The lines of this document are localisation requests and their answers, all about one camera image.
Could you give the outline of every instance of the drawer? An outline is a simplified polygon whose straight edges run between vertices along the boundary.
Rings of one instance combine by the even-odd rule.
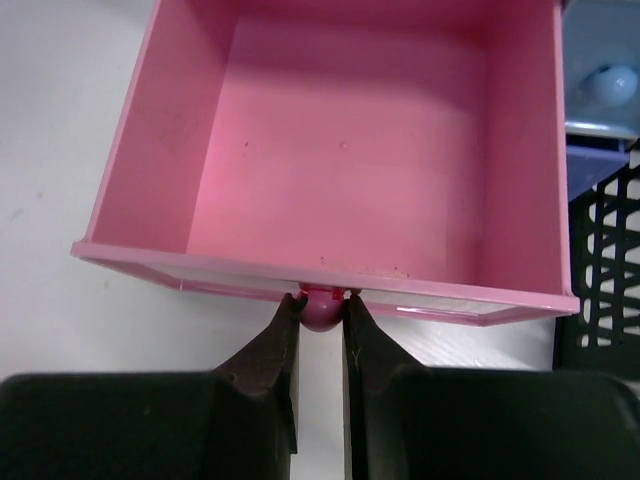
[[[73,254],[181,290],[573,312],[561,2],[160,0]]]

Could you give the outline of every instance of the pink knob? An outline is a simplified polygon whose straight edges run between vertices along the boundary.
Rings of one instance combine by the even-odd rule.
[[[339,289],[305,289],[308,301],[301,313],[300,321],[309,330],[327,332],[340,323],[343,292]]]

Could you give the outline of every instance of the black plastic basket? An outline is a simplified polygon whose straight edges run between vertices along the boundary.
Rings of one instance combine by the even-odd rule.
[[[557,321],[554,369],[640,380],[640,166],[635,163],[569,204],[572,285],[581,308]]]

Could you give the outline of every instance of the pink drawer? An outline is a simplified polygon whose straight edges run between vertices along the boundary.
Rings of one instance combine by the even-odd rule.
[[[159,0],[73,254],[474,325],[574,312],[559,0]]]

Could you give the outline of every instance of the white table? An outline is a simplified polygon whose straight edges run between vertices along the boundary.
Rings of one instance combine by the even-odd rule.
[[[69,256],[89,220],[152,1],[0,0],[0,379],[208,369],[275,311],[165,290]],[[550,321],[474,329],[378,320],[431,365],[551,365]],[[292,478],[340,479],[341,329],[303,331],[300,348]]]

